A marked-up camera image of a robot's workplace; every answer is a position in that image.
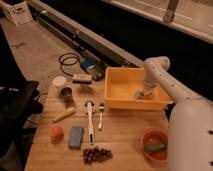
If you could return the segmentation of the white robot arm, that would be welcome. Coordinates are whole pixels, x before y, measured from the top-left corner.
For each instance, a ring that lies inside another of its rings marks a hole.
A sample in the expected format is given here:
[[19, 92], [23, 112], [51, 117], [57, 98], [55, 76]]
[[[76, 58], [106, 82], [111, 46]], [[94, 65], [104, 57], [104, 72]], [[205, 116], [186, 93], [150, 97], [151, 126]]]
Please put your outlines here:
[[145, 92], [157, 83], [174, 101], [168, 127], [168, 171], [213, 171], [213, 102], [171, 76], [166, 56], [147, 58]]

